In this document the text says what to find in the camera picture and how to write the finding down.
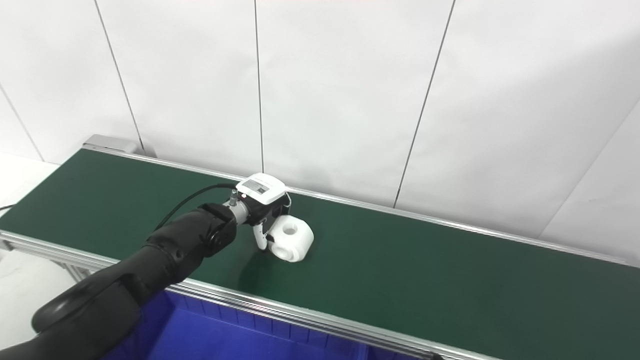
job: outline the blue plastic crate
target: blue plastic crate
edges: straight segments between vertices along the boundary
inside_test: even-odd
[[[412,357],[165,291],[103,360],[411,360]]]

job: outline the wall panel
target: wall panel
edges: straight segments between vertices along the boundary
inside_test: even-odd
[[[253,1],[98,4],[143,143],[159,158],[260,171]]]
[[[640,98],[640,3],[456,2],[397,207],[537,237]]]
[[[138,141],[93,1],[0,2],[0,81],[45,161],[94,133]]]
[[[265,171],[391,206],[451,2],[257,4]]]

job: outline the black robotic arm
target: black robotic arm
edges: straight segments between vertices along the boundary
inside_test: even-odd
[[[244,197],[203,204],[155,230],[144,246],[119,263],[83,279],[41,307],[32,340],[0,350],[0,360],[94,360],[123,341],[140,321],[141,308],[167,286],[186,279],[204,258],[236,237],[237,225],[255,225],[290,204]]]

